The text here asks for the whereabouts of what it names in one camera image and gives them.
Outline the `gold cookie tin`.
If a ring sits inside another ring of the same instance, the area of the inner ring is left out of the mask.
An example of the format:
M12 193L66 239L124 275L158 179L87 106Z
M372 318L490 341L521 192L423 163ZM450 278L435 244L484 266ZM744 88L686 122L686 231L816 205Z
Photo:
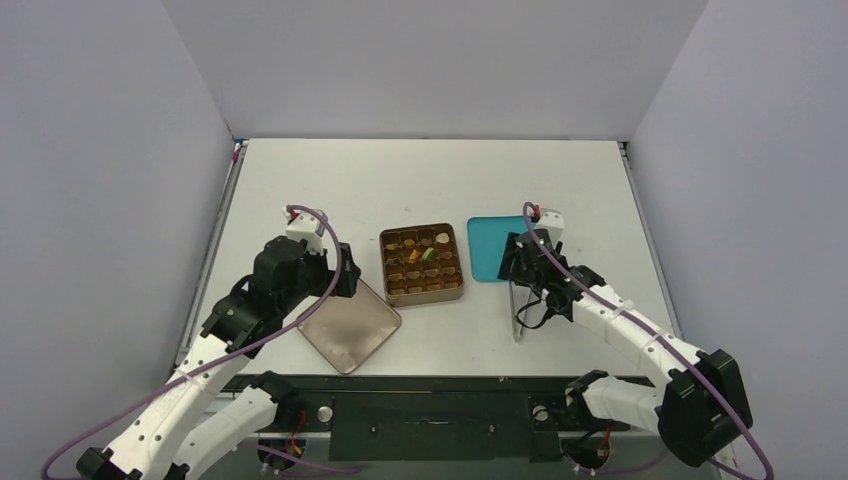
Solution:
M437 243L435 237L440 232L447 232L451 240ZM404 246L406 239L415 240L417 245ZM384 293L389 305L411 307L456 301L463 296L465 279L452 225L434 223L386 229L380 233L379 243ZM396 250L386 248L392 243L398 245ZM437 255L425 261L422 255L428 248L434 248ZM421 256L416 263L408 263L407 257L413 249L417 249Z

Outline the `metal tongs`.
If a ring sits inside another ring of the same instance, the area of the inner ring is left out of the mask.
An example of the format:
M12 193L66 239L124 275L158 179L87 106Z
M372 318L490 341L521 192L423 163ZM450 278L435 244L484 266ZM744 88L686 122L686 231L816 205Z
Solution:
M519 286L512 282L509 283L509 295L512 338L515 343L518 343L522 339L525 330L525 328L519 323L520 320L524 320L525 313L519 312L519 310L533 300L534 296L529 288Z

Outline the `teal plastic tray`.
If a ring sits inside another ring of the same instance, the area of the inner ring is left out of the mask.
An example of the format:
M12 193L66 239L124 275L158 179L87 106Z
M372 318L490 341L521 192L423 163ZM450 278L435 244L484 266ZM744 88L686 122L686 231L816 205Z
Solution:
M480 283L498 277L507 236L526 230L521 216L476 216L466 222L472 277Z

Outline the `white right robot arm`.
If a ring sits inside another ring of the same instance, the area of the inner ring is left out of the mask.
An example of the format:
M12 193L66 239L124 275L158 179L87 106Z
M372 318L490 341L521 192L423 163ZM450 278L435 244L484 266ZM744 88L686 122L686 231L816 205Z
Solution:
M641 385L592 370L565 390L564 413L578 427L603 421L658 435L683 463L697 467L753 425L740 368L663 330L585 265L570 266L544 229L506 237L498 277L528 290L514 330L538 330L562 318L600 338L649 380Z

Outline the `gold tin lid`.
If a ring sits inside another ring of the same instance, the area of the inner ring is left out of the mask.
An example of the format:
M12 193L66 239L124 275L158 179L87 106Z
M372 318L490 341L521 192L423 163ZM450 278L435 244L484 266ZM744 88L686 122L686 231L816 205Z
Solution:
M329 297L298 330L337 373L349 375L401 325L399 313L365 281L359 280L353 297Z

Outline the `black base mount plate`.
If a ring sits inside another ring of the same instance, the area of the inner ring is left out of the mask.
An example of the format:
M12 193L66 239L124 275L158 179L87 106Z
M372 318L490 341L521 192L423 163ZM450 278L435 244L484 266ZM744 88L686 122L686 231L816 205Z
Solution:
M332 461L558 461L571 438L590 444L629 428L568 412L572 380L286 375L283 411L259 437L324 442Z

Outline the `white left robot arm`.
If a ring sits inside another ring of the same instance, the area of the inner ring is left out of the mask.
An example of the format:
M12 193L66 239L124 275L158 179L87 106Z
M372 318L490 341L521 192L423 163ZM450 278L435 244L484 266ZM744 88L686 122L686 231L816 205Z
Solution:
M152 398L136 406L138 416L105 447L87 449L77 460L83 479L195 479L254 432L291 427L298 402L278 375L261 375L229 411L201 418L222 389L284 330L284 320L304 300L315 301L306 319L332 296L351 298L361 270L351 248L334 243L330 268L318 234L288 232L268 241L249 274L218 300L181 367Z

